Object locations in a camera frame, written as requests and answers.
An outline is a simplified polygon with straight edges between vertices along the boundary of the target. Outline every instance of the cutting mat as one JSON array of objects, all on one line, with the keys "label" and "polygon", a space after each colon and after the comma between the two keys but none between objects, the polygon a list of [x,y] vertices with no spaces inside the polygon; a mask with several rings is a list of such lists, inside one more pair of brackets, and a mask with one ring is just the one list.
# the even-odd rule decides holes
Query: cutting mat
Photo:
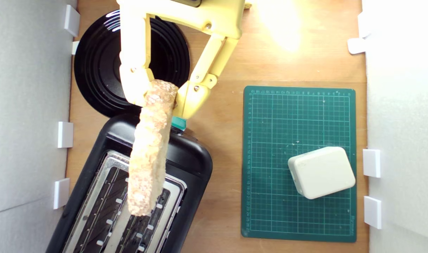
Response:
[{"label": "cutting mat", "polygon": [[356,185],[315,200],[298,194],[287,161],[343,147],[356,176],[355,92],[247,86],[241,233],[244,237],[355,242]]}]

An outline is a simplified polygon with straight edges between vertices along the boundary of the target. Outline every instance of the wooden surface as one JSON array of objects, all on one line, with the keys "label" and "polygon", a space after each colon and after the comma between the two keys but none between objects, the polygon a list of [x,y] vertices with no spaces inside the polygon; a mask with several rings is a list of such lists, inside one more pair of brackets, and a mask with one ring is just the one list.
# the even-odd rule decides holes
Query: wooden surface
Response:
[{"label": "wooden surface", "polygon": [[[115,0],[79,0],[81,36],[98,17],[118,8]],[[214,162],[214,170],[183,253],[355,252],[368,253],[363,219],[367,180],[362,153],[367,145],[364,55],[352,56],[347,39],[357,37],[358,0],[260,0],[244,12],[243,37],[211,93],[187,123]],[[192,64],[208,36],[182,27]],[[357,94],[357,242],[323,243],[244,238],[240,234],[242,96],[246,85],[353,88]],[[72,77],[70,121],[74,147],[67,177],[73,188],[97,134],[107,118],[82,98]]]}]

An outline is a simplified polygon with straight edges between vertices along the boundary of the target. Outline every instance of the white clip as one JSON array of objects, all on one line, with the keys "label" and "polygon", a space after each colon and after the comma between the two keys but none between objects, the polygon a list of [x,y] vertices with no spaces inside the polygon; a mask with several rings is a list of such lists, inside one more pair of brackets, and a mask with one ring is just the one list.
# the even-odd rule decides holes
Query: white clip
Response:
[{"label": "white clip", "polygon": [[71,5],[66,5],[66,19],[64,20],[64,29],[73,37],[78,36],[80,14]]},{"label": "white clip", "polygon": [[381,177],[380,151],[377,149],[363,149],[362,163],[365,176]]},{"label": "white clip", "polygon": [[76,54],[76,49],[78,48],[79,40],[72,42],[72,55],[74,56]]},{"label": "white clip", "polygon": [[365,52],[365,39],[363,38],[351,38],[347,40],[347,45],[351,54]]},{"label": "white clip", "polygon": [[366,38],[372,33],[373,23],[370,15],[363,11],[357,16],[357,27],[360,38]]},{"label": "white clip", "polygon": [[364,222],[381,229],[381,200],[364,196]]}]

